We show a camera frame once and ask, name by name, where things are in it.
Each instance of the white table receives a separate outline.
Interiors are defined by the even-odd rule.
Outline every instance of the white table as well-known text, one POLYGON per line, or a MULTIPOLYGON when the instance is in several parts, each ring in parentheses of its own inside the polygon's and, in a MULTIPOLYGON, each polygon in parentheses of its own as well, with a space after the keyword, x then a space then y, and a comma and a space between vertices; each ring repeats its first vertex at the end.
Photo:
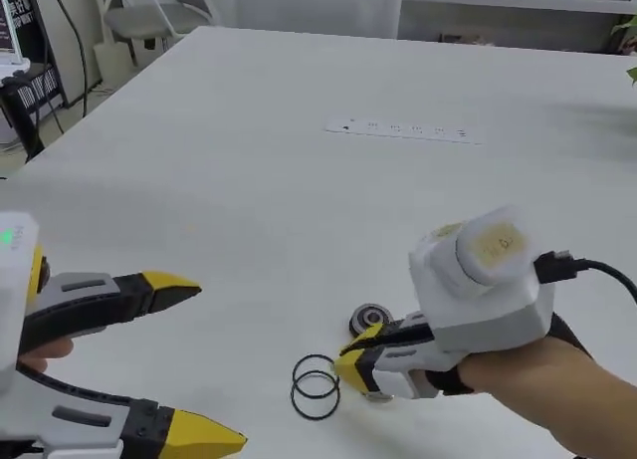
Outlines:
MULTIPOLYGON (((433 228, 506 202, 547 249, 637 278, 637 92, 629 59, 200 29, 17 175, 57 272, 181 273, 204 293, 78 341, 51 374, 200 411, 245 432, 245 459, 570 457, 489 397, 345 390, 309 423, 294 363, 335 355, 365 302, 416 309, 406 256, 433 228), (474 146, 322 131, 340 115, 461 125, 474 146)), ((637 381, 637 309, 594 273, 557 308, 637 381)))

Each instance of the finger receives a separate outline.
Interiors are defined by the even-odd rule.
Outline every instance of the finger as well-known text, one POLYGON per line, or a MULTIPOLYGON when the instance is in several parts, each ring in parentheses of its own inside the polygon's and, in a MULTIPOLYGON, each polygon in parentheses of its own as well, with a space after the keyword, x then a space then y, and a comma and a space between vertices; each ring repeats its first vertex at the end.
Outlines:
POLYGON ((60 338, 52 343, 34 349, 28 357, 64 357, 73 351, 73 342, 68 338, 60 338))
POLYGON ((41 357, 21 357, 20 361, 29 366, 31 369, 35 369, 38 372, 44 372, 47 370, 47 361, 41 357))

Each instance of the electrical outlet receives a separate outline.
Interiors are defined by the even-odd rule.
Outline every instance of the electrical outlet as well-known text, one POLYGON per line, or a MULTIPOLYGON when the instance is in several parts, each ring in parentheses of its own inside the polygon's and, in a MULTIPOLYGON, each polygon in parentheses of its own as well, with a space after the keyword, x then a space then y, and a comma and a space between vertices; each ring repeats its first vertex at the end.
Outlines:
POLYGON ((355 133, 379 137, 421 138, 442 142, 458 142, 479 145, 471 141, 463 128, 435 127, 430 125, 383 122, 380 120, 335 118, 325 127, 328 132, 355 133))

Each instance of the gripper jaw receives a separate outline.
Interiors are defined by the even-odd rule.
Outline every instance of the gripper jaw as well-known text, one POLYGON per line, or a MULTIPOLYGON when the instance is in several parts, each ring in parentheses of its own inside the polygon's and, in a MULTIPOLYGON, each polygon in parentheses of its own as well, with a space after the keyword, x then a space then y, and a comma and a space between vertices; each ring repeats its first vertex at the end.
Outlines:
MULTIPOLYGON (((44 283, 38 277, 31 281, 44 283)), ((20 355, 161 312, 200 291, 160 272, 52 277, 28 304, 20 355)), ((217 459, 239 452, 247 441, 204 416, 65 384, 20 362, 16 369, 0 395, 0 459, 28 452, 34 443, 48 459, 217 459)))

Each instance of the human hand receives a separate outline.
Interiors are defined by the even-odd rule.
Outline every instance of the human hand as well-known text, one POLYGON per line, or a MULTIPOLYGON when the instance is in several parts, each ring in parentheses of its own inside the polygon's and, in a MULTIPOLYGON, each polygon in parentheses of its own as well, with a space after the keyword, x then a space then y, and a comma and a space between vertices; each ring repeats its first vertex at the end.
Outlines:
POLYGON ((52 343, 45 344, 38 349, 31 351, 29 354, 20 356, 20 361, 35 369, 38 372, 44 372, 47 369, 47 359, 54 359, 68 356, 73 350, 73 341, 68 338, 62 338, 52 343))
POLYGON ((637 388, 581 349, 544 338, 518 349, 468 356, 460 377, 569 451, 591 459, 637 457, 637 388))

